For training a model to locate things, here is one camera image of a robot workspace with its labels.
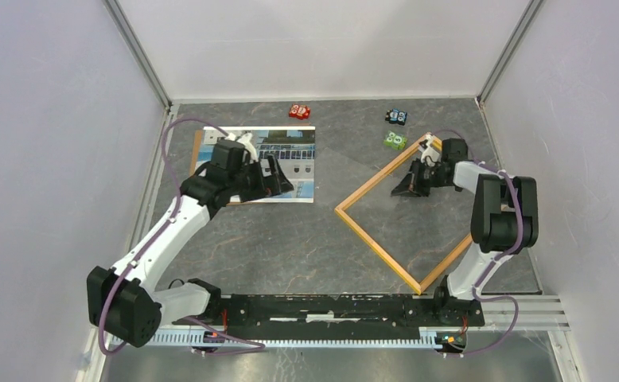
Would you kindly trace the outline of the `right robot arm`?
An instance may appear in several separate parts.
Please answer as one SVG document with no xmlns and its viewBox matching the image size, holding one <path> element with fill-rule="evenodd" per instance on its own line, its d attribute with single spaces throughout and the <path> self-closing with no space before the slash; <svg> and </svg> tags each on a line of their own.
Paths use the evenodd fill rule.
<svg viewBox="0 0 619 382">
<path fill-rule="evenodd" d="M 419 158 L 391 191 L 395 197 L 428 197 L 433 188 L 454 187 L 474 196 L 472 243 L 461 262 L 434 291 L 434 319 L 451 325 L 481 307 L 481 291 L 496 270 L 532 247 L 538 238 L 537 186 L 532 177 L 512 177 L 469 157 L 462 138 L 440 140 L 426 134 Z"/>
</svg>

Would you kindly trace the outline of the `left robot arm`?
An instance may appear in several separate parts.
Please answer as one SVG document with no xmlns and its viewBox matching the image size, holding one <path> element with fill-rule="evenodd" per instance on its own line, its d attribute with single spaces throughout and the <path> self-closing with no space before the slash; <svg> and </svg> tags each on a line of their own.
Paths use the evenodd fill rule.
<svg viewBox="0 0 619 382">
<path fill-rule="evenodd" d="M 185 179 L 164 216 L 123 258 L 94 267 L 86 280 L 88 314 L 99 330 L 99 347 L 111 355 L 105 336 L 144 346 L 163 326 L 194 316 L 203 324 L 222 314 L 218 288 L 204 282 L 158 290 L 166 268 L 187 242 L 233 197 L 257 201 L 293 190 L 273 154 L 259 157 L 245 134 L 220 140 L 211 158 Z"/>
</svg>

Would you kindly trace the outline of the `wooden picture frame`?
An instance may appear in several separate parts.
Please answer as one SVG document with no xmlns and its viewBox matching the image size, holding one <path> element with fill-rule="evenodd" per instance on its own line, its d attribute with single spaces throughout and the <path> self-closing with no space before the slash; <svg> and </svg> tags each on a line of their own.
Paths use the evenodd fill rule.
<svg viewBox="0 0 619 382">
<path fill-rule="evenodd" d="M 367 192 L 378 185 L 392 171 L 401 166 L 409 158 L 419 152 L 419 143 L 422 137 L 413 142 L 402 151 L 394 160 L 387 164 L 383 169 L 376 173 L 371 179 L 364 183 L 359 189 L 354 191 L 349 197 L 343 200 L 336 208 L 335 213 L 413 290 L 417 295 L 421 295 L 431 284 L 455 261 L 459 255 L 465 253 L 469 255 L 476 253 L 477 257 L 467 269 L 465 282 L 467 287 L 459 291 L 459 298 L 481 299 L 481 292 L 488 280 L 494 275 L 496 270 L 507 260 L 514 256 L 511 248 L 505 251 L 483 253 L 478 244 L 473 241 L 473 237 L 468 234 L 451 253 L 449 253 L 422 281 L 418 282 L 402 267 L 380 244 L 378 244 L 358 223 L 347 214 L 347 209 L 355 204 Z"/>
</svg>

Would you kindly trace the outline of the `building photo print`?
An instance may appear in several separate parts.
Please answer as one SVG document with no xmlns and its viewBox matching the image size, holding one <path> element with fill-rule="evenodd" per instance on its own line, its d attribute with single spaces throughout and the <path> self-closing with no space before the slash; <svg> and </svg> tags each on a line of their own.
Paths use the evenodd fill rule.
<svg viewBox="0 0 619 382">
<path fill-rule="evenodd" d="M 287 193 L 262 199 L 262 203 L 314 202 L 317 157 L 314 127 L 225 127 L 224 130 L 235 136 L 250 134 L 251 143 L 262 162 L 263 174 L 271 174 L 265 157 L 273 155 L 294 187 Z"/>
</svg>

